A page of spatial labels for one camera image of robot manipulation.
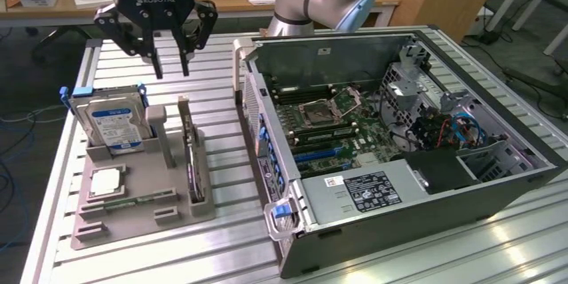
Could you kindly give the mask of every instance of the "gray carpet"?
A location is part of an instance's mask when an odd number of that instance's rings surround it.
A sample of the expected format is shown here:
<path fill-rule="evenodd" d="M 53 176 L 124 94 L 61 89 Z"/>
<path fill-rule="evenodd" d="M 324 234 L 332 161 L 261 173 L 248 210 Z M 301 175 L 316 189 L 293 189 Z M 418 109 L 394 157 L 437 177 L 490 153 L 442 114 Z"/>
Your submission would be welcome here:
<path fill-rule="evenodd" d="M 502 0 L 489 0 L 490 7 L 497 8 Z M 216 33 L 237 33 L 256 31 L 260 27 L 266 27 L 269 18 L 262 19 L 225 19 L 214 28 Z M 513 43 L 498 41 L 484 48 L 489 51 L 496 61 L 510 68 L 544 78 L 550 83 L 558 81 L 553 76 L 554 62 L 550 57 L 542 55 L 541 51 L 552 41 L 557 32 L 568 23 L 568 13 L 562 12 L 549 4 L 542 3 L 533 16 L 528 20 L 520 32 L 505 31 L 513 37 Z M 53 28 L 40 28 L 40 37 L 45 36 Z M 86 28 L 93 36 L 100 35 L 94 28 Z M 57 91 L 62 85 L 72 86 L 76 79 L 84 40 L 74 34 L 65 35 L 44 51 L 46 64 L 37 66 L 30 62 L 29 52 L 40 37 L 29 37 L 21 28 L 13 29 L 12 34 L 0 42 L 0 114 L 14 110 L 33 110 L 58 103 Z M 469 43 L 476 43 L 473 39 L 466 39 Z M 490 62 L 488 56 L 476 48 L 468 48 L 468 52 L 481 61 L 484 66 L 496 74 L 498 68 Z M 568 43 L 564 43 L 554 55 L 568 59 Z M 526 86 L 513 83 L 512 87 L 520 95 L 534 104 L 534 93 Z M 554 113 L 561 112 L 561 103 L 548 95 L 544 95 L 545 103 L 542 107 Z M 41 118 L 60 116 L 64 110 L 58 109 L 41 115 Z M 568 131 L 565 123 L 553 120 L 560 125 L 562 131 Z M 18 124 L 20 129 L 26 129 L 26 122 Z M 37 124 L 33 130 L 36 142 L 26 154 L 8 163 L 14 179 L 22 190 L 22 197 L 29 210 L 29 230 L 18 239 L 21 246 L 10 247 L 0 252 L 0 283 L 17 283 L 25 262 L 28 246 L 30 241 L 34 221 L 38 215 L 44 189 L 49 177 L 54 150 L 60 139 L 62 122 Z M 0 150 L 5 149 L 10 143 L 18 139 L 17 132 L 0 130 Z M 6 201 L 6 192 L 0 194 L 0 206 Z M 24 222 L 24 215 L 17 201 L 12 202 L 6 211 L 0 214 L 0 242 L 9 241 L 20 230 Z"/>

